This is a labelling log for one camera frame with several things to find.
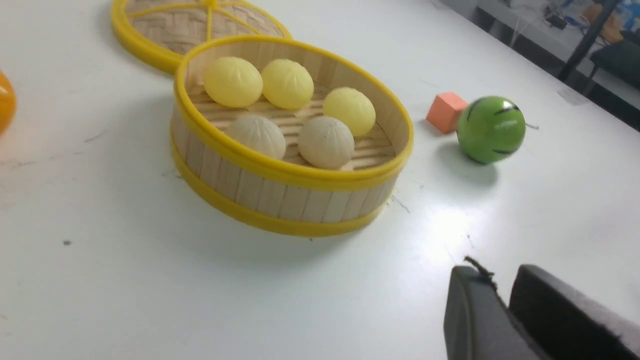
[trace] floor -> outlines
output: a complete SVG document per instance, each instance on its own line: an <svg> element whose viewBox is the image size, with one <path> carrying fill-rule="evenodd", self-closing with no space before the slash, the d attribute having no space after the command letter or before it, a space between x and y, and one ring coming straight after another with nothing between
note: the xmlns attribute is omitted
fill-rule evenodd
<svg viewBox="0 0 640 360"><path fill-rule="evenodd" d="M488 32L491 28L493 17L482 11L480 11L480 13L481 14L478 17L476 25ZM512 34L512 31L506 31L502 34L499 40L504 44L508 44L511 40ZM562 60L556 58L554 55L550 54L548 51L525 37L519 37L516 40L513 49L553 76L555 76L564 65ZM568 80L567 85L571 86L578 92L582 92L587 83L588 78L585 75L579 72L574 72ZM599 107L608 111L611 115L614 115L630 127L633 127L636 131L640 131L640 110L620 99L604 87L594 84L586 97Z"/></svg>

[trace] cable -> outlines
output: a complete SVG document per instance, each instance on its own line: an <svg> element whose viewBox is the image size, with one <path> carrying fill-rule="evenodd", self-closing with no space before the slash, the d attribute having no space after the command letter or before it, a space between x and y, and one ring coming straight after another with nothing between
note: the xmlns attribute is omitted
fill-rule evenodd
<svg viewBox="0 0 640 360"><path fill-rule="evenodd" d="M539 12L544 13L544 8L546 6L547 6L547 4L544 4L540 8L535 8L535 7L531 6L531 5L523 4L523 5L520 5L520 6L513 7L512 9L517 10L517 9L525 8L525 9L531 10L531 11L536 12L536 13L539 13ZM516 40L518 40L518 36L520 36L520 34L523 31L525 31L529 27L529 25L534 24L534 23L536 23L538 21L541 21L541 20L546 20L547 16L546 15L542 15L539 19L535 19L533 21L528 22L527 24L525 24L525 26L522 29L518 30L518 26L520 25L520 19L521 18L522 18L522 14L518 15L518 20L516 20L516 26L513 29L513 35L511 36L511 42L509 43L509 47L510 48L513 48L513 46L516 43Z"/></svg>
<svg viewBox="0 0 640 360"><path fill-rule="evenodd" d="M580 29L580 31L582 32L582 36L587 35L587 30L588 30L588 29L589 29L589 27L588 27L588 26ZM598 37L596 38L595 43L596 43L597 45L602 46L602 47L611 45L611 43L610 43L607 39L605 39L605 38L602 36L602 33L600 33L600 34L598 35Z"/></svg>

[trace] woven bamboo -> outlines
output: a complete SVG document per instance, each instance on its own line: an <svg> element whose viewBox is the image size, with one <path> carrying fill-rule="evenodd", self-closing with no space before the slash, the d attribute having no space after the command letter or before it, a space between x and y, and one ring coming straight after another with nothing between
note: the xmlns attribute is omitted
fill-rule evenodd
<svg viewBox="0 0 640 360"><path fill-rule="evenodd" d="M172 74L184 54L210 39L291 37L276 19L242 0L115 0L111 20L126 49Z"/></svg>
<svg viewBox="0 0 640 360"><path fill-rule="evenodd" d="M276 58L297 61L314 79L314 97L296 111L278 109L264 98L247 109L222 107L202 87L205 66L222 56L242 57L258 69ZM322 114L325 95L342 86L356 88L371 100L376 125L355 139L355 156L345 168L313 168L298 152L298 131ZM185 56L176 72L175 93L173 155L184 179L226 214L268 231L327 236L368 224L384 207L412 149L411 120L384 85L334 54L293 40L246 36L201 45ZM280 127L288 144L283 161L222 133L247 111Z"/></svg>

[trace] orange ball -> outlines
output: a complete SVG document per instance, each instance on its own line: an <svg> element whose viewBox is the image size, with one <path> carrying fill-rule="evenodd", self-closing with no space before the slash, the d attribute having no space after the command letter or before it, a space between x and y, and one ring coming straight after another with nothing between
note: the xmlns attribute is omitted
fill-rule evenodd
<svg viewBox="0 0 640 360"><path fill-rule="evenodd" d="M9 126L15 113L15 92L9 79L0 71L0 134Z"/></svg>

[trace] yellow bun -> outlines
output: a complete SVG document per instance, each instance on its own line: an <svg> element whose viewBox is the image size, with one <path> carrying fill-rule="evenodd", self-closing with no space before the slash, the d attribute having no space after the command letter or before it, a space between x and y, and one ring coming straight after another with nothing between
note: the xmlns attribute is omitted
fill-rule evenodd
<svg viewBox="0 0 640 360"><path fill-rule="evenodd" d="M264 97L282 109L300 109L314 95L314 80L299 63L275 59L262 70Z"/></svg>
<svg viewBox="0 0 640 360"><path fill-rule="evenodd" d="M353 136L363 136L376 123L376 110L368 97L352 88L337 88L324 99L323 113L335 117L351 130Z"/></svg>
<svg viewBox="0 0 640 360"><path fill-rule="evenodd" d="M262 94L262 76L250 62L219 58L205 70L204 90L218 104L245 108Z"/></svg>

